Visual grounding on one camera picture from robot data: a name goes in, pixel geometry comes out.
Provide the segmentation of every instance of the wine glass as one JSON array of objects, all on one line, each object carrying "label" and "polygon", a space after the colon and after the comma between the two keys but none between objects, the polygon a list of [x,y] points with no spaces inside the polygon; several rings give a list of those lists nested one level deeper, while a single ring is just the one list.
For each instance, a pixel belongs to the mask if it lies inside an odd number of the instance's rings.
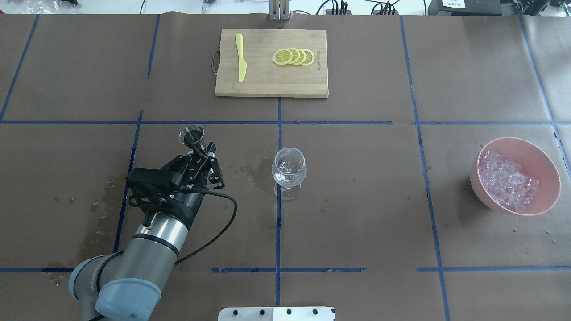
[{"label": "wine glass", "polygon": [[301,189],[301,182],[305,179],[306,173],[305,157],[299,149],[288,147],[279,150],[272,164],[276,194],[282,200],[293,200]]}]

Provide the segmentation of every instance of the pink bowl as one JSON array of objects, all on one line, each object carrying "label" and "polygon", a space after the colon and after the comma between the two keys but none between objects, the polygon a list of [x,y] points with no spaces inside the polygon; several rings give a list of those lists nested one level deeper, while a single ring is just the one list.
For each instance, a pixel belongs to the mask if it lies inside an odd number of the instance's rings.
[{"label": "pink bowl", "polygon": [[[526,206],[525,212],[517,213],[508,210],[498,204],[484,188],[478,172],[478,162],[488,150],[495,151],[502,156],[518,156],[518,162],[523,168],[522,172],[528,177],[540,181],[537,194],[531,203]],[[476,160],[474,160],[472,171],[470,172],[470,183],[476,196],[492,210],[521,216],[540,215],[549,211],[555,206],[561,195],[559,173],[549,156],[534,144],[516,137],[496,138],[487,143],[478,154],[478,157],[476,157]]]}]

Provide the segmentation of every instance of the metal jigger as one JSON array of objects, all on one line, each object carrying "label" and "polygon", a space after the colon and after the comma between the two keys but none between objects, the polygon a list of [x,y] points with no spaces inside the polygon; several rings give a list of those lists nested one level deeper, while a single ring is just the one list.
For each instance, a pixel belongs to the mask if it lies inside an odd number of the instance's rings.
[{"label": "metal jigger", "polygon": [[204,128],[200,125],[190,125],[180,131],[179,141],[186,147],[196,151],[200,156],[204,155]]}]

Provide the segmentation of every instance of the table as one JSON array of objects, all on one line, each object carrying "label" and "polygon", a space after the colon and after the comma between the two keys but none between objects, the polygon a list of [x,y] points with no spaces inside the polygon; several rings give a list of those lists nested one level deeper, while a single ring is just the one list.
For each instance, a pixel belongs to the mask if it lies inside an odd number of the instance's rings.
[{"label": "table", "polygon": [[[197,123],[218,147],[238,218],[174,269],[151,320],[311,305],[334,306],[338,320],[567,320],[570,26],[0,16],[0,319],[74,319],[73,267],[125,248],[142,218],[124,203],[128,170],[185,153],[178,132]],[[221,29],[278,27],[327,30],[329,98],[214,96]],[[475,197],[469,168],[502,136],[554,161],[562,193],[550,212],[501,215]],[[279,202],[271,159],[290,146],[308,174],[296,200]],[[230,203],[207,197],[182,254],[230,214]]]}]

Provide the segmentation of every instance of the yellow plastic knife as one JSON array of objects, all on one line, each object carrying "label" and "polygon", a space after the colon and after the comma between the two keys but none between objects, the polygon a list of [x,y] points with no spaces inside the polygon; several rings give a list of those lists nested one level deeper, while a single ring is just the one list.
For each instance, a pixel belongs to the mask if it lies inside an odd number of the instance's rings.
[{"label": "yellow plastic knife", "polygon": [[244,36],[242,34],[236,34],[236,47],[238,48],[238,81],[243,82],[248,64],[244,60]]}]

